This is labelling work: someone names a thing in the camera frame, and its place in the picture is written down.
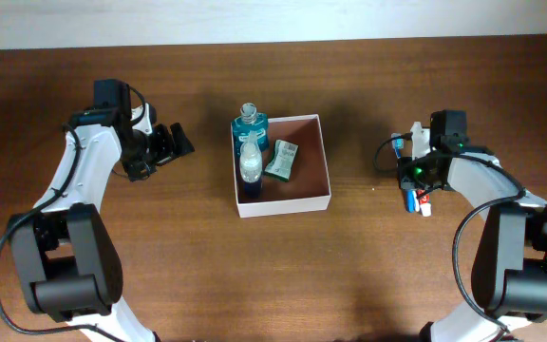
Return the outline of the red white toothpaste tube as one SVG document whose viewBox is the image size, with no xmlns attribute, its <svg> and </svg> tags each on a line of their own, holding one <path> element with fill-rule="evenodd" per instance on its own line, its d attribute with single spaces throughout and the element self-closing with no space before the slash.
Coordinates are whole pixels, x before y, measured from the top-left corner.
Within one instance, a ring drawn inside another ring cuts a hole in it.
<svg viewBox="0 0 547 342">
<path fill-rule="evenodd" d="M 422 216 L 430 217 L 432 215 L 432 206 L 429 193 L 425 190 L 418 190 L 417 201 L 419 204 L 419 212 L 422 214 Z"/>
</svg>

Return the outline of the clear spray bottle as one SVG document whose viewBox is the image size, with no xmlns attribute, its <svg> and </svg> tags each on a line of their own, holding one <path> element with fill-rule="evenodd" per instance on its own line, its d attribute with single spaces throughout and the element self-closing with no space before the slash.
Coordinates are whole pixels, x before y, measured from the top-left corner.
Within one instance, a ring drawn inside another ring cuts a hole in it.
<svg viewBox="0 0 547 342">
<path fill-rule="evenodd" d="M 255 131 L 251 131 L 246 141 L 240 147 L 239 169 L 243 181 L 244 193 L 247 197 L 256 199 L 262 189 L 262 155 Z"/>
</svg>

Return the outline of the teal mouthwash bottle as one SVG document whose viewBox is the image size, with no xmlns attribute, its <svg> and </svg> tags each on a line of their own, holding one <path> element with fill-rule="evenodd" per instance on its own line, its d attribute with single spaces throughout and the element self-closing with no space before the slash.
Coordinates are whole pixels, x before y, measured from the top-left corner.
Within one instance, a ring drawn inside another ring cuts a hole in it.
<svg viewBox="0 0 547 342">
<path fill-rule="evenodd" d="M 260 151 L 265 151 L 269 148 L 268 117 L 265 113 L 259 112 L 254 104 L 243 104 L 240 108 L 240 115 L 232 121 L 231 127 L 234 149 L 237 156 L 240 155 L 240 147 L 248 139 L 251 131 L 256 133 Z"/>
</svg>

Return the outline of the green white soap packet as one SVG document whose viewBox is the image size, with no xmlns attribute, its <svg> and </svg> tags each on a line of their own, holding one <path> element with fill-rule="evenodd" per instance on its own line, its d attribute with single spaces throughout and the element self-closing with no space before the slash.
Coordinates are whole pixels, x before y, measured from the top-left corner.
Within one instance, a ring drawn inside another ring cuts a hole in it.
<svg viewBox="0 0 547 342">
<path fill-rule="evenodd" d="M 267 176 L 288 182 L 297 152 L 297 144 L 277 140 L 274 145 L 272 160 L 265 166 L 264 173 Z"/>
</svg>

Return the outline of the blue disposable razor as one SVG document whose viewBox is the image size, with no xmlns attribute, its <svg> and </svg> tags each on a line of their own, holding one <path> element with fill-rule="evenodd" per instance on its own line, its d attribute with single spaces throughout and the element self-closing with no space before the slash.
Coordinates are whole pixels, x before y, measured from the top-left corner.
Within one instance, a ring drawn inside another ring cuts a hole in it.
<svg viewBox="0 0 547 342">
<path fill-rule="evenodd" d="M 409 213 L 415 213 L 419 211 L 419 202 L 417 200 L 417 194 L 415 190 L 406 190 L 406 210 Z"/>
</svg>

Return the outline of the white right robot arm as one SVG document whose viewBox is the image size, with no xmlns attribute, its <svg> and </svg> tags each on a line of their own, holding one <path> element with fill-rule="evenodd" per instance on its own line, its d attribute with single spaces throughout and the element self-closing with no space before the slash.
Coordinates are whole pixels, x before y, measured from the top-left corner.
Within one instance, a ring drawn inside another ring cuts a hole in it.
<svg viewBox="0 0 547 342">
<path fill-rule="evenodd" d="M 445 109 L 404 134 L 411 154 L 397 163 L 403 190 L 420 200 L 436 190 L 472 206 L 453 237 L 451 262 L 463 298 L 426 323 L 422 341 L 511 341 L 512 332 L 547 320 L 547 200 L 502 168 L 467 136 L 466 114 Z"/>
</svg>

